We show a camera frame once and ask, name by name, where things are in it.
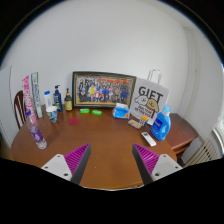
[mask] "picture frame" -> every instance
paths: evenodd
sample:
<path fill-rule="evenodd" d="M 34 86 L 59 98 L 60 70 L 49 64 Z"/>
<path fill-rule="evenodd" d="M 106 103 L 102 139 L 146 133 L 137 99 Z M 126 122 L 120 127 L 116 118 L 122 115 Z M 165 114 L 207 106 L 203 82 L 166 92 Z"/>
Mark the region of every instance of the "picture frame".
<path fill-rule="evenodd" d="M 130 107 L 136 78 L 117 73 L 74 71 L 73 108 L 114 108 L 116 103 Z"/>

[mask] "wooden table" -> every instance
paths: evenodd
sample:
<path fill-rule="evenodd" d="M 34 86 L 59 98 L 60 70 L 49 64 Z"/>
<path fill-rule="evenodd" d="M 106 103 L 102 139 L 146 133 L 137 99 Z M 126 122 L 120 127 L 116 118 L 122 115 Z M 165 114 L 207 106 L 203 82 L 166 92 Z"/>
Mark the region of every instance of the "wooden table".
<path fill-rule="evenodd" d="M 171 149 L 179 159 L 191 142 L 198 137 L 197 132 L 178 114 L 171 113 L 171 128 L 166 136 Z"/>
<path fill-rule="evenodd" d="M 12 156 L 17 162 L 42 167 L 55 154 L 67 154 L 87 143 L 91 144 L 91 155 L 83 173 L 80 186 L 95 189 L 124 189 L 141 186 L 143 181 L 132 154 L 133 143 L 150 149 L 157 154 L 168 154 L 177 161 L 174 151 L 166 140 L 151 147 L 141 136 L 150 133 L 150 126 L 136 129 L 126 119 L 116 119 L 111 109 L 100 109 L 101 116 L 80 114 L 79 109 L 58 112 L 58 122 L 52 124 L 47 117 L 38 119 L 40 130 L 47 141 L 47 148 L 39 149 L 23 125 L 12 146 Z M 78 118 L 77 125 L 69 125 L 70 118 Z"/>

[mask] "water bottle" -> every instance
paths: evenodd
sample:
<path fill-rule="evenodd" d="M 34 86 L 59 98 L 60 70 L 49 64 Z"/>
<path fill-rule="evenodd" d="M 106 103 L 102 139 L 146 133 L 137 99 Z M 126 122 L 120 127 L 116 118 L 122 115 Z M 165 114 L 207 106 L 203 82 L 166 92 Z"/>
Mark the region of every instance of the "water bottle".
<path fill-rule="evenodd" d="M 165 105 L 163 107 L 162 112 L 157 114 L 156 120 L 154 121 L 154 123 L 151 127 L 152 134 L 159 141 L 164 140 L 170 130 L 171 121 L 170 121 L 169 114 L 170 114 L 170 106 Z"/>
<path fill-rule="evenodd" d="M 27 110 L 26 111 L 26 116 L 27 116 L 27 127 L 30 130 L 30 133 L 32 134 L 37 146 L 40 149 L 45 149 L 47 147 L 47 142 L 45 141 L 45 139 L 43 138 L 40 129 L 38 127 L 38 123 L 36 120 L 33 120 L 31 115 L 31 111 Z"/>

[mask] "chair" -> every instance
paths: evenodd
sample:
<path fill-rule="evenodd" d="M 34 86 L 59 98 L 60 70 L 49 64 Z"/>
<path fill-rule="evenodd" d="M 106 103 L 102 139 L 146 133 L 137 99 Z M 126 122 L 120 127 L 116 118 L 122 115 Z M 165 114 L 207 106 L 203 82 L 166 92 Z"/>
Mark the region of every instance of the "chair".
<path fill-rule="evenodd" d="M 19 122 L 19 117 L 20 117 L 22 124 L 24 124 L 26 122 L 26 114 L 25 114 L 26 109 L 25 108 L 26 108 L 26 106 L 25 106 L 25 101 L 23 98 L 23 91 L 20 90 L 16 94 L 15 99 L 14 99 L 14 112 L 15 112 L 16 122 L 17 122 L 19 129 L 21 128 L 20 122 Z"/>

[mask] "green object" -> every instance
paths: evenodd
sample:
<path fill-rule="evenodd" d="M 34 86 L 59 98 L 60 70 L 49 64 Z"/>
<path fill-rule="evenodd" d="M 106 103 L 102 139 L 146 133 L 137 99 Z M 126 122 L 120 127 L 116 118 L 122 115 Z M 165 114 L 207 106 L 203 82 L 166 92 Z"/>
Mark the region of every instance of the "green object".
<path fill-rule="evenodd" d="M 89 109 L 80 109 L 81 114 L 89 113 Z"/>
<path fill-rule="evenodd" d="M 103 112 L 99 110 L 93 110 L 92 114 L 100 116 Z"/>

